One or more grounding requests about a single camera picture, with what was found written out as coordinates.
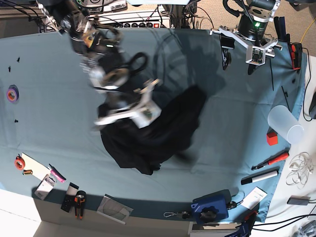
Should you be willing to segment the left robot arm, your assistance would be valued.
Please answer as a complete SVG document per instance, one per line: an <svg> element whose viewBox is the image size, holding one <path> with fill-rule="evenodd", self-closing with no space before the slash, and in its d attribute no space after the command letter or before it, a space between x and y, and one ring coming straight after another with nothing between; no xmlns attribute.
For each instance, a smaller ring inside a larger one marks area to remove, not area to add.
<svg viewBox="0 0 316 237"><path fill-rule="evenodd" d="M266 58L275 57L274 48L282 50L277 38L265 38L265 30L269 22L274 20L275 12L280 5L279 0L236 0L235 3L242 10L234 10L223 1L227 12L239 17L239 24L235 28L220 26L211 29L210 34L218 34L222 53L222 68L226 70L231 64L230 49L235 48L235 42L246 50L245 62L248 64L248 74L251 75L259 66L266 62Z"/></svg>

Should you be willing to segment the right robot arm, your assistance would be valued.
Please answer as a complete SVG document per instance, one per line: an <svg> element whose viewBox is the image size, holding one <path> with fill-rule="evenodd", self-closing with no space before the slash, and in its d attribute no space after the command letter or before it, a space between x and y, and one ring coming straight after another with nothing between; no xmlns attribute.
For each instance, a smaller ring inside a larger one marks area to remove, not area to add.
<svg viewBox="0 0 316 237"><path fill-rule="evenodd" d="M138 128L143 128L160 116L161 108L152 100L158 79L149 79L138 89L127 85L132 77L146 69L145 53L138 52L125 61L119 45L121 32L101 24L98 19L89 19L71 0L36 3L54 30L70 36L74 52L82 56L80 65L88 74L91 87L106 97L107 112L99 116L95 126L131 119Z"/></svg>

